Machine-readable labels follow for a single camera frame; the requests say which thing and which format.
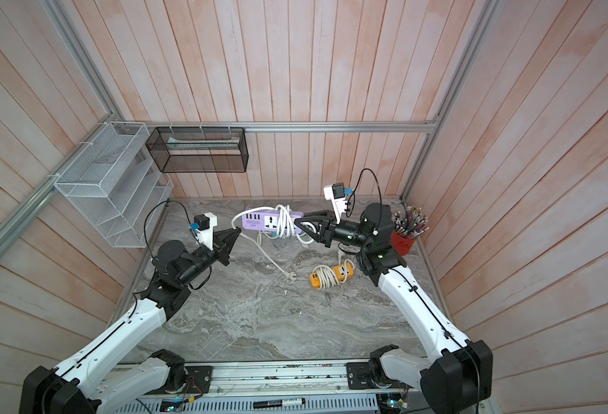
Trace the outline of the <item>orange power strip with cord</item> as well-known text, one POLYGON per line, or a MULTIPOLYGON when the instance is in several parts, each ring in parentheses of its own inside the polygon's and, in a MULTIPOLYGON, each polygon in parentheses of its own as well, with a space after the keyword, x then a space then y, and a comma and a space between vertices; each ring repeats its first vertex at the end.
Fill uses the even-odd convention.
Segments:
POLYGON ((344 284, 354 275, 354 264, 351 260, 345 260, 334 267, 319 265, 310 274, 309 279, 312 288, 321 290, 332 286, 344 284))

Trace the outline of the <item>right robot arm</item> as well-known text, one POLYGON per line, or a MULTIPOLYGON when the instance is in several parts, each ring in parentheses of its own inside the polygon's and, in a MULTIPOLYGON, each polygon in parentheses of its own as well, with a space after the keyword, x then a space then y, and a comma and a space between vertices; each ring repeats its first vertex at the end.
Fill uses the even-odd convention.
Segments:
POLYGON ((435 413, 478 408, 490 398, 491 349, 483 341, 471 341, 421 288, 390 241, 394 224, 388 205, 369 205, 357 222, 321 210, 295 219, 295 224, 326 247, 334 242, 357 247, 359 269, 395 304, 426 352, 417 357, 395 345, 372 352, 368 384, 412 386, 435 413))

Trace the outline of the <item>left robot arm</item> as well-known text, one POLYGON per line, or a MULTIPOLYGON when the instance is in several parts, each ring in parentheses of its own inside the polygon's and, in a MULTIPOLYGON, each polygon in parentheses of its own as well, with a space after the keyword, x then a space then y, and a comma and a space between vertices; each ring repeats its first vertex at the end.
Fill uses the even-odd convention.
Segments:
POLYGON ((200 247, 189 252, 178 240, 164 243, 153 258, 155 272, 133 307, 90 344, 55 367, 37 367, 23 383, 21 413, 113 413, 153 391, 185 392, 190 376, 179 355, 166 349, 109 379, 108 374, 148 334, 182 308, 195 278, 215 263, 230 262, 240 229, 205 230, 200 247))

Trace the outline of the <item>bundle of coloured pencils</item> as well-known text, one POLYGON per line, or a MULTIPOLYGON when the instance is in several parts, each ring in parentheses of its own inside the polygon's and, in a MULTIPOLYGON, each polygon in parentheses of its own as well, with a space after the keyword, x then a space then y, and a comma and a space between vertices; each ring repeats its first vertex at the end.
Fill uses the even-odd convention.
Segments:
POLYGON ((407 206, 403 212, 397 211, 393 215, 395 232, 406 239, 416 239, 429 230, 428 217, 421 208, 407 206))

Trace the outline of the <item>black mesh basket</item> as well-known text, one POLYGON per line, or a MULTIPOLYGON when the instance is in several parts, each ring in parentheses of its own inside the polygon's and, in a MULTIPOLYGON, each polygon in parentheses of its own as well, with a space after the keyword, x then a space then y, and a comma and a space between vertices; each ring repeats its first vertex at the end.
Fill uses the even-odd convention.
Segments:
POLYGON ((241 174, 248 166, 245 131, 233 127, 156 127, 146 147, 162 173, 241 174))

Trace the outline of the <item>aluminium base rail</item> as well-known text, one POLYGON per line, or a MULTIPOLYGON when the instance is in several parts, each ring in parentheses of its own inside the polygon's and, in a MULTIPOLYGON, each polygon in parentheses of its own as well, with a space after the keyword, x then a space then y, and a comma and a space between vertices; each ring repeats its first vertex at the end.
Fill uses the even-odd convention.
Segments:
MULTIPOLYGON (((112 379, 138 366, 114 368, 112 379)), ((420 390, 395 382, 367 383, 366 360, 186 363, 191 386, 172 395, 153 391, 115 412, 137 407, 149 413, 429 413, 420 390), (302 406, 254 410, 252 403, 305 398, 302 406)))

